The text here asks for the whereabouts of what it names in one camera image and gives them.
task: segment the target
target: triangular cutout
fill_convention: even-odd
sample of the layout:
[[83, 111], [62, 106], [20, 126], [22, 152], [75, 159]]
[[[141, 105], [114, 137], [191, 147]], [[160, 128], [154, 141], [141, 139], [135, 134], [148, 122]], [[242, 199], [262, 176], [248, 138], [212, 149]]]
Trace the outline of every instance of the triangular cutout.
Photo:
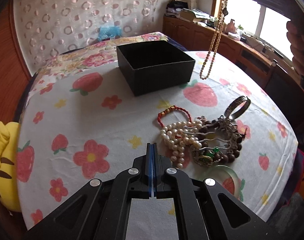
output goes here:
[[87, 199], [86, 195], [82, 195], [72, 205], [63, 211], [56, 219], [55, 222], [65, 226], [68, 229], [72, 229], [79, 217], [79, 214]]
[[239, 208], [232, 200], [230, 200], [226, 195], [220, 193], [218, 198], [221, 205], [228, 217], [230, 225], [232, 228], [237, 228], [250, 221], [250, 217], [241, 208]]

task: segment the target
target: silver screw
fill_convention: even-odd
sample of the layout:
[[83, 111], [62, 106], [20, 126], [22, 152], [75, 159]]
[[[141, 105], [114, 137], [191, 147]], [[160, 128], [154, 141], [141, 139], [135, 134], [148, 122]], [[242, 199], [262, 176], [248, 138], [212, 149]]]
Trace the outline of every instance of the silver screw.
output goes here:
[[100, 180], [99, 179], [92, 179], [91, 181], [90, 181], [90, 185], [92, 186], [92, 187], [97, 187], [98, 185], [100, 185]]
[[131, 175], [135, 175], [135, 174], [138, 174], [139, 173], [139, 170], [137, 168], [131, 168], [129, 169], [129, 173]]
[[215, 185], [215, 180], [214, 179], [206, 179], [205, 184], [208, 186], [214, 186]]
[[167, 168], [167, 169], [166, 169], [166, 172], [167, 172], [168, 174], [175, 174], [175, 173], [176, 173], [176, 168]]

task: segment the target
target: hand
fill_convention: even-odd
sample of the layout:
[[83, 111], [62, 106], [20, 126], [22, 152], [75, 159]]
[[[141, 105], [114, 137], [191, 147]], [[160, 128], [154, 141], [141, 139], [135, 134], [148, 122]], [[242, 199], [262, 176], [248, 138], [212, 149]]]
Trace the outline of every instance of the hand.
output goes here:
[[292, 22], [287, 22], [288, 30], [286, 36], [291, 43], [291, 52], [293, 54], [292, 62], [298, 73], [304, 76], [304, 35], [298, 34], [298, 29]]

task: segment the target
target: red braided bracelet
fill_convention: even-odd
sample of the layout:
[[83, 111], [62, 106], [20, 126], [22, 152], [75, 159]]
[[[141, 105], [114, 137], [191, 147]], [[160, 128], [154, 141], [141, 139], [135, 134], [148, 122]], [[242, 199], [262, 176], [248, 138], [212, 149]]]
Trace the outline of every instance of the red braided bracelet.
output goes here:
[[161, 127], [164, 127], [163, 123], [161, 122], [161, 118], [164, 117], [169, 112], [172, 112], [174, 110], [181, 110], [181, 111], [185, 112], [188, 115], [188, 117], [189, 117], [189, 121], [192, 122], [191, 115], [189, 114], [189, 112], [187, 110], [185, 110], [184, 108], [181, 108], [181, 107], [171, 106], [168, 109], [165, 109], [163, 112], [160, 112], [157, 115], [157, 121], [161, 125]]

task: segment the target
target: table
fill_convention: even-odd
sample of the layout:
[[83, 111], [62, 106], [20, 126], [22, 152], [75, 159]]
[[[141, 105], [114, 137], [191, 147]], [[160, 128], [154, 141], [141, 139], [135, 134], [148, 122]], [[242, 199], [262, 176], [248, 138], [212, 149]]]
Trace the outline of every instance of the table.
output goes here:
[[[33, 167], [31, 158], [18, 161], [19, 170], [30, 167], [18, 180], [28, 229], [89, 179], [113, 179], [131, 167], [134, 158], [145, 154], [146, 143], [157, 142], [159, 154], [167, 155], [156, 121], [160, 111], [177, 105], [192, 117], [204, 115], [212, 120], [240, 95], [248, 96], [252, 103], [237, 119], [239, 132], [247, 129], [247, 135], [240, 157], [229, 166], [241, 181], [240, 200], [263, 220], [268, 219], [292, 170], [298, 145], [294, 132], [269, 96], [229, 60], [217, 54], [210, 77], [202, 81], [199, 71], [207, 52], [186, 53], [196, 64], [185, 86], [134, 97], [114, 62], [60, 80], [51, 90], [30, 98], [18, 145], [25, 146], [23, 151], [31, 147], [35, 153]], [[83, 88], [73, 84], [80, 84], [80, 78], [89, 74], [95, 76], [90, 86], [100, 85], [85, 95]], [[162, 121], [170, 124], [185, 118], [173, 112]], [[183, 170], [198, 179], [205, 168], [189, 157]], [[132, 202], [127, 239], [175, 238], [172, 199]]]

